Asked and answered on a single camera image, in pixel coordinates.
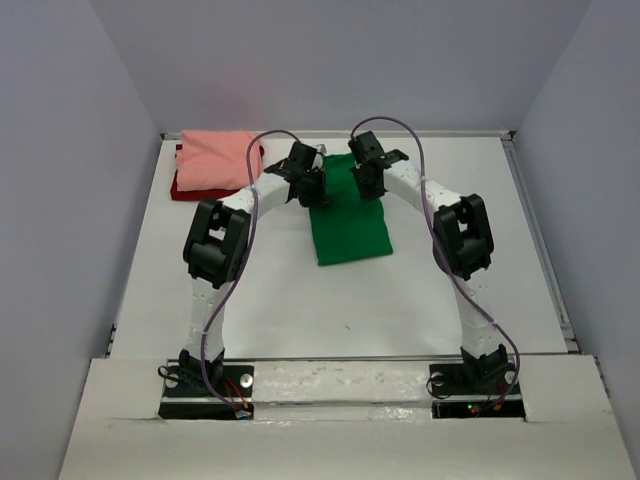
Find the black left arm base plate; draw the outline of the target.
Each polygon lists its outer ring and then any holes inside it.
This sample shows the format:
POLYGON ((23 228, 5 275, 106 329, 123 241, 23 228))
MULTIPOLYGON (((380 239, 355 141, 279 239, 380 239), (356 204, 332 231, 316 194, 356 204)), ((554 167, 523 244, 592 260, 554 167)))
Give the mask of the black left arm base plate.
POLYGON ((165 420, 252 420, 254 371, 253 365, 226 364, 214 395, 201 381, 188 380, 176 362, 161 365, 157 369, 163 380, 158 415, 165 420))

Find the green t-shirt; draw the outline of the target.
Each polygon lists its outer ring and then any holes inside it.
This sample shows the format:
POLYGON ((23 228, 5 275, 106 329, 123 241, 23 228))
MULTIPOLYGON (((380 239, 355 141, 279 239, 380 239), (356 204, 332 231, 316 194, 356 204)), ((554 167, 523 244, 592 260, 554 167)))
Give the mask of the green t-shirt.
POLYGON ((324 160, 328 203, 309 210, 317 264, 321 267, 368 260, 393 253, 380 200, 360 198, 351 154, 324 160))

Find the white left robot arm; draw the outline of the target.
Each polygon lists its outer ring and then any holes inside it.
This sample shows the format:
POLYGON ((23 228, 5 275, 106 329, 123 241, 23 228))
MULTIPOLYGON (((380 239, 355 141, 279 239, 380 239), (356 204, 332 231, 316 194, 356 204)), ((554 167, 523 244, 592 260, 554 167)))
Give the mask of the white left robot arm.
POLYGON ((221 398, 223 323, 255 241, 257 222, 296 200, 305 208, 327 203, 322 145, 292 144, 288 155, 252 176, 249 185, 221 200, 198 203, 183 249, 192 285, 192 306, 177 379, 201 395, 221 398))

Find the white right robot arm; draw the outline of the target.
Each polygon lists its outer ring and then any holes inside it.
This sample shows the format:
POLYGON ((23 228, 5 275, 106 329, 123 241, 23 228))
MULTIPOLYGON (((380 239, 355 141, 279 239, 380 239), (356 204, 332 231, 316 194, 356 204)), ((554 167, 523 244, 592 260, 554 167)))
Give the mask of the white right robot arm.
POLYGON ((426 175, 424 150, 414 165, 400 150, 386 151, 373 132, 353 135, 351 168, 360 197, 369 201, 392 193, 422 213, 431 235, 434 260, 450 280, 461 325, 462 361, 440 367, 432 381, 440 396, 505 396, 515 388, 518 365, 508 359, 514 347, 488 311, 487 286, 479 272, 491 264, 495 244, 484 200, 463 196, 426 175))

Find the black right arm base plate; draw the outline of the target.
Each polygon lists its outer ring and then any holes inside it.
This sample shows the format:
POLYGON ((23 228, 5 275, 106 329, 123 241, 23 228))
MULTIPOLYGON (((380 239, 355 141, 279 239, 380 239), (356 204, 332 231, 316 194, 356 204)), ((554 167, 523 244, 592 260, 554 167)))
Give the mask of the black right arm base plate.
POLYGON ((462 363, 439 363, 429 366, 427 393, 432 398, 431 414, 436 420, 526 417, 520 386, 499 400, 511 387, 515 367, 507 369, 487 384, 472 386, 463 375, 462 363))

